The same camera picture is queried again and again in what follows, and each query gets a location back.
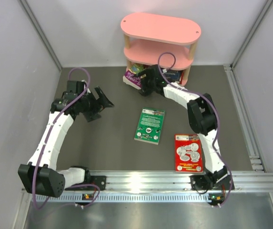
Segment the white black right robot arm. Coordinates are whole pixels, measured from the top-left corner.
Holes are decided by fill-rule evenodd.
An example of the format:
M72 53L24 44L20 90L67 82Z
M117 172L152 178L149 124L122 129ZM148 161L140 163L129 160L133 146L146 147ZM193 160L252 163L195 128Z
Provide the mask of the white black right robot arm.
M141 80L140 94L148 96L153 92L173 100L186 108L189 125L202 143L205 157L205 189L215 189L222 184L233 189L232 172L223 161L218 145L220 119L209 94L192 92L176 82L169 82L158 65L152 65L135 74Z

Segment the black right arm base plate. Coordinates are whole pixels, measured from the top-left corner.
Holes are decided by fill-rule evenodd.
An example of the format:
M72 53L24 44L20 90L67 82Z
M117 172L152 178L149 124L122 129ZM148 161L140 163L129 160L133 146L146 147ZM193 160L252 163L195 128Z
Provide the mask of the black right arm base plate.
M235 189L233 182L231 182L230 175L227 175L221 181L213 182L207 175L192 175L190 176L192 190L203 193L205 191L222 190L226 191Z

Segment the green paperback book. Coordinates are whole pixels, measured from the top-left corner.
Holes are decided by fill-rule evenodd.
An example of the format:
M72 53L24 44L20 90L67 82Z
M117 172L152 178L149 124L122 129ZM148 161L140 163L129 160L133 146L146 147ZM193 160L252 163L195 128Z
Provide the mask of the green paperback book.
M165 111L143 107L137 124L134 140L158 145L162 132Z

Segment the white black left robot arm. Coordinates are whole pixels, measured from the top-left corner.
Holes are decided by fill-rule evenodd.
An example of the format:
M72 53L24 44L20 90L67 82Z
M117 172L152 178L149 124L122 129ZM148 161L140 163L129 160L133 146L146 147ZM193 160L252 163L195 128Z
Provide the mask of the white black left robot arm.
M58 171L57 161L67 132L79 114L91 122L99 119L105 108L114 107L100 87L94 90L98 97L88 89L85 81L68 80L61 98L52 102L48 123L36 151L18 168L18 175L28 193L58 198L67 188L92 182L88 168L71 166Z

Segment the blue bottom book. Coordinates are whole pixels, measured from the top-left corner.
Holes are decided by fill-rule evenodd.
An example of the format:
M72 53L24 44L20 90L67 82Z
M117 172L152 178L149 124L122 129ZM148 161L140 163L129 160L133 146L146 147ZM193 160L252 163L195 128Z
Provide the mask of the blue bottom book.
M130 72L133 74L137 74L143 70L145 70L148 66L145 64L140 64L140 63L133 63L131 68L129 69Z

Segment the purple cartoon paperback book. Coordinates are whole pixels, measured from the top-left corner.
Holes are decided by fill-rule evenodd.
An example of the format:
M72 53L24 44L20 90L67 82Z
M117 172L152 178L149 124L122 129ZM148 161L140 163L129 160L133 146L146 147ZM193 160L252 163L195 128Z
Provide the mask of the purple cartoon paperback book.
M123 82L137 90L141 89L141 79L140 77L136 77L133 72L128 70L123 76Z

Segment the dark blue Nineteen Eighty-Four book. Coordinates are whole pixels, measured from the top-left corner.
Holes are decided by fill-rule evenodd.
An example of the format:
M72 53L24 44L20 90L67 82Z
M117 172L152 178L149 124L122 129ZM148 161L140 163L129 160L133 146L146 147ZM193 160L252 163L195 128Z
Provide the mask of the dark blue Nineteen Eighty-Four book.
M167 69L167 73L164 74L168 81L181 81L183 71Z

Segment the red cartoon paperback book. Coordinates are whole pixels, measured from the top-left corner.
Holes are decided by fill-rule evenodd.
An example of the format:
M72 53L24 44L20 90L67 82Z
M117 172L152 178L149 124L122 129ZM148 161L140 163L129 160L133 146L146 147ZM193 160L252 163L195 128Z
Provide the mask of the red cartoon paperback book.
M175 135L175 171L202 173L201 141L198 135Z

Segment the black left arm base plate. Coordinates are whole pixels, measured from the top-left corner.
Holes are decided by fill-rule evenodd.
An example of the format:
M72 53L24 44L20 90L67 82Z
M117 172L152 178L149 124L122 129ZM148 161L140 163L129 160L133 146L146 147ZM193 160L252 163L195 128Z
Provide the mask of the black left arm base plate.
M84 182L75 184L75 186L81 185L81 187L68 187L66 191L95 191L96 187L84 186L85 184L93 184L100 188L100 190L104 191L106 188L106 176L91 176L90 179L86 179Z

